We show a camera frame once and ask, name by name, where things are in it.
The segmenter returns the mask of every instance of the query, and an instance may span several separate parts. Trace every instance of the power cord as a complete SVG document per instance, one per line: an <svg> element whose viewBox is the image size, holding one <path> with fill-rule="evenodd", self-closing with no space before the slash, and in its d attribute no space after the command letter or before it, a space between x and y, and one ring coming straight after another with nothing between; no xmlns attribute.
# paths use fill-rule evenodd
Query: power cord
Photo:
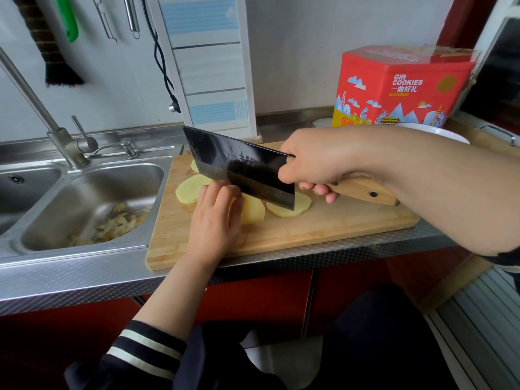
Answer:
<svg viewBox="0 0 520 390"><path fill-rule="evenodd" d="M157 67L161 70L163 76L164 76L164 85L166 86L166 90L168 91L168 94L170 95L170 98L172 99L172 107L176 112L180 113L180 107L179 102L177 101L177 98L172 93L172 91L175 91L173 88L172 81L170 78L168 78L168 74L166 73L166 61L164 60L164 53L161 49L161 45L159 45L159 35L157 34L157 31L154 31L152 28L152 25L150 23L150 18L148 17L148 9L146 6L146 0L141 0L142 2L142 9L145 12L145 19L146 24L148 25L148 30L150 31L150 34L152 35L154 46L153 46L153 58L155 59L155 62L157 63ZM157 51L159 51L159 55L161 56L161 61L159 62L159 59L157 58Z"/></svg>

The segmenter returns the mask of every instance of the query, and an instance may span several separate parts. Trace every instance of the sink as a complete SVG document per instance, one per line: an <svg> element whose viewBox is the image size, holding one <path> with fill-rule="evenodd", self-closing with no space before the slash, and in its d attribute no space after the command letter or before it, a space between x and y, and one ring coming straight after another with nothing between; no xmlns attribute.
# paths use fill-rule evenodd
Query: sink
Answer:
<svg viewBox="0 0 520 390"><path fill-rule="evenodd" d="M0 235L31 209L60 177L61 171L52 167L0 173Z"/></svg>
<svg viewBox="0 0 520 390"><path fill-rule="evenodd" d="M69 247L71 235L89 240L115 205L125 203L129 212L153 205L163 178L163 168L152 163L82 172L58 191L23 232L20 242L25 249L46 251ZM141 226L118 239L132 238Z"/></svg>

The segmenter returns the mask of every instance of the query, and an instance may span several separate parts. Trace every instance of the white bowl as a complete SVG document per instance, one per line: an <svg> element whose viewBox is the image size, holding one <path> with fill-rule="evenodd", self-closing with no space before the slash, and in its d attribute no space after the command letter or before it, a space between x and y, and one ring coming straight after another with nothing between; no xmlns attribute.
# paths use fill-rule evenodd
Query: white bowl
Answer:
<svg viewBox="0 0 520 390"><path fill-rule="evenodd" d="M412 128L415 130L420 130L424 132L430 132L432 134L437 134L446 138L454 139L455 141L464 142L465 144L469 144L470 142L462 137L461 135L455 134L449 130L444 130L443 128L428 126L426 124L418 124L418 123L397 123L395 124L399 127Z"/></svg>

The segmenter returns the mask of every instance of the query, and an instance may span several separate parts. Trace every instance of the cutting board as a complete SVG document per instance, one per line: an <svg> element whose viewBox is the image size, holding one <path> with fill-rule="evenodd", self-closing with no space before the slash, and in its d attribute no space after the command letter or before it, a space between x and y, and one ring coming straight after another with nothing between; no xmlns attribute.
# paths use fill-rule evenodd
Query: cutting board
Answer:
<svg viewBox="0 0 520 390"><path fill-rule="evenodd" d="M279 148L280 143L266 144ZM191 216L197 204L185 205L175 196L177 186L195 175L191 154L173 159L161 207L146 256L151 270L170 268L188 248ZM327 204L323 196L303 192L312 198L309 210L293 218L280 218L266 209L262 222L242 226L242 235L228 256L244 256L313 243L365 236L413 227L419 217L404 205L386 206L340 196Z"/></svg>

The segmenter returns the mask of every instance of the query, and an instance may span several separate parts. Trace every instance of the potato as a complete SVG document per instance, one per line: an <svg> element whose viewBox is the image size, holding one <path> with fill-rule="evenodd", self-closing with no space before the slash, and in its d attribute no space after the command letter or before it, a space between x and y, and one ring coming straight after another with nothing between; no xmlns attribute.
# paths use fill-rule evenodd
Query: potato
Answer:
<svg viewBox="0 0 520 390"><path fill-rule="evenodd" d="M244 206L240 216L243 225L261 222L265 216L265 208L258 198L242 193Z"/></svg>
<svg viewBox="0 0 520 390"><path fill-rule="evenodd" d="M306 196L302 193L295 192L294 210L282 208L281 206L277 206L270 202L267 203L267 209L269 209L273 215L276 215L279 217L294 217L294 216L300 216L303 212L308 210L311 202L312 202L312 200L310 199L309 196Z"/></svg>
<svg viewBox="0 0 520 390"><path fill-rule="evenodd" d="M186 179L175 190L175 195L183 204L194 204L199 198L199 191L205 184L210 184L211 179L207 176L197 174Z"/></svg>
<svg viewBox="0 0 520 390"><path fill-rule="evenodd" d="M199 173L199 168L197 167L197 163L195 162L195 159L191 161L191 169L195 171L197 174Z"/></svg>

